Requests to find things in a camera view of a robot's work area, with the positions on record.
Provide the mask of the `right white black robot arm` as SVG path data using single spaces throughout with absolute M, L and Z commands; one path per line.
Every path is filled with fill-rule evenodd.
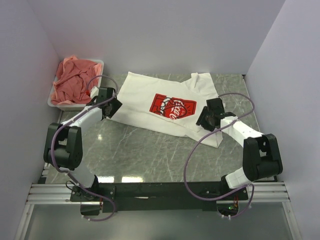
M 256 131 L 234 113 L 226 112 L 221 98 L 206 101 L 196 125 L 211 132 L 221 129 L 243 148 L 242 167 L 222 178 L 226 182 L 219 187 L 222 198 L 230 200 L 237 194 L 237 188 L 283 172 L 276 136 Z

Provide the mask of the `white t shirt red print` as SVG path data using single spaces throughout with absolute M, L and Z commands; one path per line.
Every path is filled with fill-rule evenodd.
M 217 96 L 210 73 L 178 82 L 129 72 L 117 95 L 122 106 L 111 120 L 199 141 L 209 131 L 196 122 L 206 101 Z

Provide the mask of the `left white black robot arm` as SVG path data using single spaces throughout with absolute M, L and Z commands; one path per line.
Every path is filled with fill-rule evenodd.
M 98 177 L 82 163 L 83 134 L 95 123 L 112 118 L 120 109 L 122 103 L 116 92 L 115 88 L 101 87 L 81 112 L 62 123 L 52 123 L 47 129 L 44 162 L 83 187 L 82 195 L 88 201 L 99 197 L 100 188 Z

